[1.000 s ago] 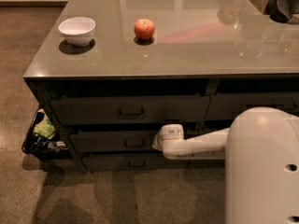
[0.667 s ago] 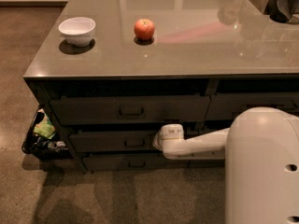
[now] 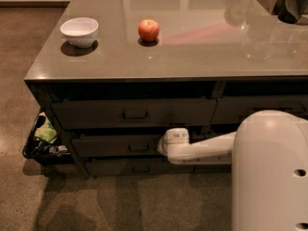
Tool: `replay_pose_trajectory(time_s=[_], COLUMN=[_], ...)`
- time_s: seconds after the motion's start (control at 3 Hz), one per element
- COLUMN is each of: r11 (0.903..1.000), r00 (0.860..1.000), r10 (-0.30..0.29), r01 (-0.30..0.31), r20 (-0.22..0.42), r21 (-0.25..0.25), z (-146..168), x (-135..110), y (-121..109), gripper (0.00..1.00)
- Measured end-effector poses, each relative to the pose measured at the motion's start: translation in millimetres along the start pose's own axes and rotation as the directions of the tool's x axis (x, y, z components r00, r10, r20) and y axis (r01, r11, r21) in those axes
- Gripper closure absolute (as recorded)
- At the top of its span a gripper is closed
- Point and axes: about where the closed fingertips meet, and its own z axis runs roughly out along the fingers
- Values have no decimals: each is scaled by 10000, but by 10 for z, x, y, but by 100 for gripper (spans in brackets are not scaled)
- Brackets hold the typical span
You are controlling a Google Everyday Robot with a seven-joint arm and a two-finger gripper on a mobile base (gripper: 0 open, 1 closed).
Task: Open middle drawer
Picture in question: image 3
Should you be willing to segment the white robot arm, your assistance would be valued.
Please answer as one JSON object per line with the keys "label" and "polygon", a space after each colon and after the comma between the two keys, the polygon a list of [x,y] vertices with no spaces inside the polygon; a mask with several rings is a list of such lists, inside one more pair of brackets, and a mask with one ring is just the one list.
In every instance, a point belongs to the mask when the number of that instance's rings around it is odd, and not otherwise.
{"label": "white robot arm", "polygon": [[175,165],[232,157],[232,231],[308,231],[307,119],[260,111],[233,133],[195,143],[173,128],[158,151]]}

